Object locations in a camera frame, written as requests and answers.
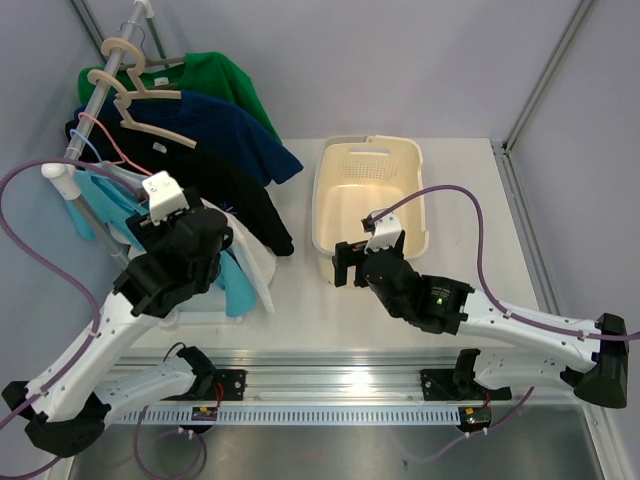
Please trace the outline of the white red print t shirt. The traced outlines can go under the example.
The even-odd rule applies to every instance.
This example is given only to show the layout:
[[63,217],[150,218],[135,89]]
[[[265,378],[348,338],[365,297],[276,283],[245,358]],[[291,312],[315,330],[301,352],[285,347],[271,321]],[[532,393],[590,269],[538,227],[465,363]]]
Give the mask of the white red print t shirt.
[[[228,247],[233,248],[239,265],[254,287],[257,305],[272,312],[274,305],[269,284],[276,270],[274,255],[230,214],[213,205],[205,205],[198,198],[187,201],[188,210],[206,207],[227,217]],[[219,274],[220,252],[145,251],[130,260],[114,281],[110,296],[120,297],[125,303],[124,310],[135,317],[145,314],[165,318],[181,303],[209,290]]]

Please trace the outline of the light blue t shirt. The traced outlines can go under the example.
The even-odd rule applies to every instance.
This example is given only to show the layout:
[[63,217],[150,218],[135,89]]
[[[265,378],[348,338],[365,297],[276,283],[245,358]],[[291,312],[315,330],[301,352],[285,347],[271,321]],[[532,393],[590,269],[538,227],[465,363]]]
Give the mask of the light blue t shirt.
[[[129,256],[135,258],[145,248],[134,237],[126,220],[135,215],[145,215],[148,208],[137,200],[122,184],[93,171],[77,169],[74,180],[84,199],[99,220],[105,224],[112,237],[130,247]],[[197,323],[201,315],[205,321],[227,323],[249,313],[257,305],[255,292],[244,268],[239,265],[232,247],[220,252],[219,274],[209,290],[181,303],[176,310],[187,317],[189,323]]]

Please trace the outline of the pink wire hanger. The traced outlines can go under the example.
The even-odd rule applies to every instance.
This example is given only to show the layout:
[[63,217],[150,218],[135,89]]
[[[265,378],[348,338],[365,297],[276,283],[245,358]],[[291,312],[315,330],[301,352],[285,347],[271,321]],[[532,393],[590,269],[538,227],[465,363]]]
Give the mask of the pink wire hanger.
[[153,175],[152,172],[150,172],[149,170],[141,167],[140,165],[138,165],[137,163],[133,162],[119,147],[119,145],[117,144],[117,142],[115,141],[115,139],[112,137],[112,135],[110,134],[109,130],[105,127],[105,125],[98,120],[96,117],[87,114],[86,112],[80,112],[78,115],[79,119],[87,119],[89,121],[91,121],[93,124],[97,125],[98,128],[103,132],[103,134],[105,135],[105,137],[109,140],[109,142],[111,143],[111,146],[113,147],[113,149],[116,151],[116,153],[119,155],[120,157],[120,161],[119,164],[123,164],[126,163],[128,165],[130,165],[132,168],[134,168],[135,170],[137,170],[139,173],[146,175],[147,177],[150,177]]

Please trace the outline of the blue wire hanger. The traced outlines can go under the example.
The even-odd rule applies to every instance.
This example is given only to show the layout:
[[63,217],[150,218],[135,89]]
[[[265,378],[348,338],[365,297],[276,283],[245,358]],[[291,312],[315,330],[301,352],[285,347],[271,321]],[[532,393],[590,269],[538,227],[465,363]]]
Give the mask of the blue wire hanger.
[[136,203],[139,205],[145,205],[148,203],[148,197],[146,193],[131,183],[127,182],[125,179],[119,177],[116,173],[114,173],[111,169],[112,163],[105,162],[98,149],[93,145],[93,143],[89,140],[86,135],[81,134],[77,129],[72,128],[69,130],[69,138],[73,139],[74,137],[78,137],[82,142],[82,146],[84,148],[89,148],[89,150],[93,153],[95,157],[94,164],[98,169],[98,173],[104,177],[108,177],[111,181],[117,182],[123,189],[126,189],[131,196],[135,199]]

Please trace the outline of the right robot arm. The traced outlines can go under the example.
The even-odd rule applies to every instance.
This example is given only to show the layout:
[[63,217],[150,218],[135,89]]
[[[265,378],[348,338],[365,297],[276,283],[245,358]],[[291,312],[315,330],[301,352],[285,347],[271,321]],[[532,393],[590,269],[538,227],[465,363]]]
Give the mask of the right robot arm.
[[402,244],[377,251],[365,242],[336,244],[334,284],[345,285],[354,268],[355,285],[370,289],[392,318],[429,334],[485,337],[516,347],[513,355],[461,351],[452,373],[460,395],[521,385],[566,389],[605,408],[627,406],[629,342],[622,317],[572,319],[501,306],[467,283],[418,273],[404,259]]

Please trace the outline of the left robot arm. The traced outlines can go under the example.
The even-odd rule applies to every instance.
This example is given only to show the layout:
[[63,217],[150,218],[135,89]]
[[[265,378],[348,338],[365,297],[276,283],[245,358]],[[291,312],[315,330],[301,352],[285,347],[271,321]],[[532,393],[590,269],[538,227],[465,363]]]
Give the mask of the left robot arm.
[[144,252],[116,278],[96,319],[40,376],[2,391],[11,411],[26,419],[32,445],[57,457],[82,452],[130,412],[172,397],[200,400],[214,387],[216,369],[195,346],[123,380],[105,380],[144,333],[209,290],[233,240],[227,217],[206,207],[159,222],[136,214],[126,224]]

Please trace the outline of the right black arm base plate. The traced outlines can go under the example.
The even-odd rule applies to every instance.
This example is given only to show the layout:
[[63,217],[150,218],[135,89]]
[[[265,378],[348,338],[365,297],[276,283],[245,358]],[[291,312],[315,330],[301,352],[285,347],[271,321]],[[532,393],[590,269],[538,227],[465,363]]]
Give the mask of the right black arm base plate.
[[507,401],[513,398],[509,387],[490,390],[474,380],[454,381],[453,369],[423,369],[419,373],[423,399],[425,401]]

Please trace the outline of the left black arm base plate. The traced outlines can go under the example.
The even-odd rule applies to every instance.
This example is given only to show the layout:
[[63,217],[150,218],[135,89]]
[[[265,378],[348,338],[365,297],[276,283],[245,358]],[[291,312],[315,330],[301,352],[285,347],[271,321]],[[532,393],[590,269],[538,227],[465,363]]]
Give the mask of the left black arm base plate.
[[244,400],[247,371],[244,369],[217,369],[213,385],[203,396],[203,400],[214,401],[221,393],[221,402],[239,402]]

